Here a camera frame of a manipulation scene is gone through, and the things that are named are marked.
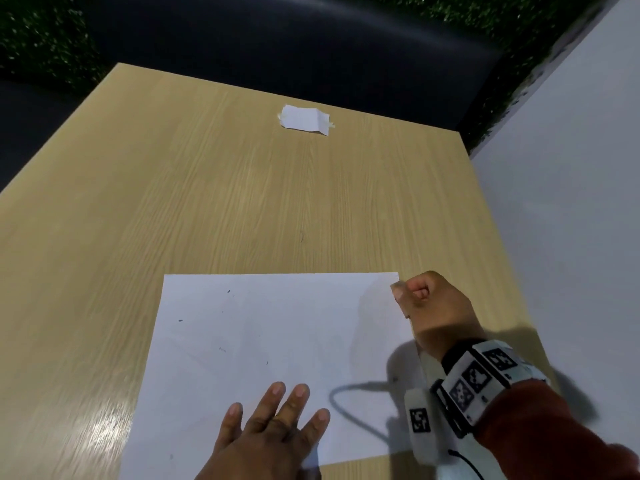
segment artificial grass wall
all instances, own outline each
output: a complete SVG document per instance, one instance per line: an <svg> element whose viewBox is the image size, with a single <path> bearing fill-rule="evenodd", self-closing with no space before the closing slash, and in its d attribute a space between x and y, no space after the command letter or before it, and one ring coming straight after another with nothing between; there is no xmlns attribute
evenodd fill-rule
<svg viewBox="0 0 640 480"><path fill-rule="evenodd" d="M483 34L506 53L459 130L469 149L514 90L597 0L374 0ZM0 77L86 95L110 67L75 0L0 0Z"/></svg>

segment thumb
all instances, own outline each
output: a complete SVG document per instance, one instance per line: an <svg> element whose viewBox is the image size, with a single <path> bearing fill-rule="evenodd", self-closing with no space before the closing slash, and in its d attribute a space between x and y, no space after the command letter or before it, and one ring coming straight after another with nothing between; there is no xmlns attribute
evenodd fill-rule
<svg viewBox="0 0 640 480"><path fill-rule="evenodd" d="M402 313L405 318L411 318L413 310L418 304L420 304L420 298L414 295L413 291L409 290L404 281L398 281L391 285L391 292L396 298L396 302L400 305Z"/></svg>

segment hand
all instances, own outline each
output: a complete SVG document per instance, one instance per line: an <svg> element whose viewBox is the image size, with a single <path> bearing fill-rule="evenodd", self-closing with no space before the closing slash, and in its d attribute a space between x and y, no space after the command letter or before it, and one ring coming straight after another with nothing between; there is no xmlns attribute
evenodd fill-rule
<svg viewBox="0 0 640 480"><path fill-rule="evenodd" d="M269 387L244 431L242 404L232 404L220 426L213 453L196 480L294 480L329 424L321 409L302 430L300 413L309 399L309 387L298 384L276 414L285 392L282 382Z"/></svg>
<svg viewBox="0 0 640 480"><path fill-rule="evenodd" d="M459 340L486 339L469 298L435 271L398 281L391 290L418 345L437 361Z"/></svg>

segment wooden table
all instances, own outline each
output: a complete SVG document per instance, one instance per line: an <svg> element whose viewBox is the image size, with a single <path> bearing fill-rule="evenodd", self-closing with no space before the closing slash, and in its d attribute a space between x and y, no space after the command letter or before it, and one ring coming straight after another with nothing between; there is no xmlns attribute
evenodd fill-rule
<svg viewBox="0 0 640 480"><path fill-rule="evenodd" d="M165 273L427 269L552 374L457 133L120 64L0 194L0 478L117 478Z"/></svg>

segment black cable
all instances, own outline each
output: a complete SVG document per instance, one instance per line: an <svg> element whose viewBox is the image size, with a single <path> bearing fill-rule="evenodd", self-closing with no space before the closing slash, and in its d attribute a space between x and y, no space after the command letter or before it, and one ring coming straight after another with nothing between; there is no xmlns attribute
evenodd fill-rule
<svg viewBox="0 0 640 480"><path fill-rule="evenodd" d="M460 460L464 461L466 464L469 465L469 467L471 467L471 469L475 472L476 475L478 475L478 478L480 478L480 480L484 480L483 476L480 475L480 472L478 471L478 469L474 466L473 463L471 463L468 459L466 459L464 456L462 456L458 451L455 450L449 450L449 454L451 456L455 456L457 458L459 458Z"/></svg>

